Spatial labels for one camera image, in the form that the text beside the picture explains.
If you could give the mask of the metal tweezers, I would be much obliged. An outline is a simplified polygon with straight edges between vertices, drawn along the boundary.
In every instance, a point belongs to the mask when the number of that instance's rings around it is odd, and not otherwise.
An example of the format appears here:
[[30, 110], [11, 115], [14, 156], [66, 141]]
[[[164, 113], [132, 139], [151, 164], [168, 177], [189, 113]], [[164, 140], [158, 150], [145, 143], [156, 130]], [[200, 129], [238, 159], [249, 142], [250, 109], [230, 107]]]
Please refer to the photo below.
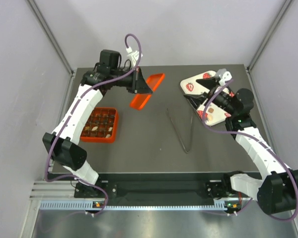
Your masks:
[[170, 110], [167, 108], [166, 109], [166, 115], [172, 125], [172, 128], [175, 132], [175, 135], [180, 143], [180, 146], [185, 154], [189, 154], [192, 150], [192, 145], [193, 145], [193, 130], [194, 130], [194, 110], [190, 110], [190, 120], [189, 124], [186, 127], [186, 132], [184, 132], [184, 129], [180, 131], [180, 128], [177, 126], [175, 123]]

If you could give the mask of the orange box lid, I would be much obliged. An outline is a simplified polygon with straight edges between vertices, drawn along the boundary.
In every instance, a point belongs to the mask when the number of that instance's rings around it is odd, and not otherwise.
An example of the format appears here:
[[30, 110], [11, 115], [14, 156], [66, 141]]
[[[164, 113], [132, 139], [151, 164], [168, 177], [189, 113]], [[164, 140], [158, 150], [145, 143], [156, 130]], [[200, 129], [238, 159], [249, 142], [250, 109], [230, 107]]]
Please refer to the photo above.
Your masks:
[[130, 102], [130, 107], [138, 111], [142, 110], [149, 102], [153, 93], [158, 89], [161, 82], [164, 80], [165, 74], [152, 74], [146, 79], [147, 88], [143, 93], [137, 93]]

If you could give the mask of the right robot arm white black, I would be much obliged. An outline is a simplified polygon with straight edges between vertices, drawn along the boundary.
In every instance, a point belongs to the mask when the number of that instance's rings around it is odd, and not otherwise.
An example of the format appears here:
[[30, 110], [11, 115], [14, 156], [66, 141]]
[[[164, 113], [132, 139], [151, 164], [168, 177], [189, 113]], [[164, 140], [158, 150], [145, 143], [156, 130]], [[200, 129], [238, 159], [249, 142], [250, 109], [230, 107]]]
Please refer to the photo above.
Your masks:
[[196, 75], [180, 82], [184, 97], [202, 124], [213, 131], [214, 125], [224, 122], [225, 130], [220, 133], [229, 134], [244, 149], [261, 175], [256, 179], [240, 171], [225, 174], [222, 191], [227, 196], [244, 193], [272, 218], [293, 211], [289, 218], [293, 220], [298, 215], [298, 170], [286, 165], [262, 137], [250, 115], [254, 107], [252, 91], [241, 88], [233, 92], [231, 82], [228, 72], [209, 78]]

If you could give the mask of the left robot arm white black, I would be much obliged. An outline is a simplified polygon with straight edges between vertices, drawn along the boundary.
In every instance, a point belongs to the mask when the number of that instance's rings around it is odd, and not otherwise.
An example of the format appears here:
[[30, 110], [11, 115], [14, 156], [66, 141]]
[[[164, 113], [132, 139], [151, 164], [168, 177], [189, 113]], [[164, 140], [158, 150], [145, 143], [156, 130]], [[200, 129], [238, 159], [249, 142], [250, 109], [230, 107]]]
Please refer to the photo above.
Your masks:
[[121, 54], [113, 50], [102, 50], [99, 62], [93, 70], [87, 71], [79, 84], [74, 101], [60, 123], [52, 132], [46, 132], [42, 141], [48, 156], [45, 167], [50, 161], [63, 166], [66, 177], [77, 180], [78, 190], [97, 197], [106, 192], [96, 172], [87, 160], [87, 152], [79, 146], [81, 133], [92, 111], [112, 87], [124, 87], [128, 92], [139, 95], [151, 95], [153, 89], [146, 83], [139, 63], [143, 57], [142, 50], [127, 47], [131, 66], [124, 69], [119, 65]]

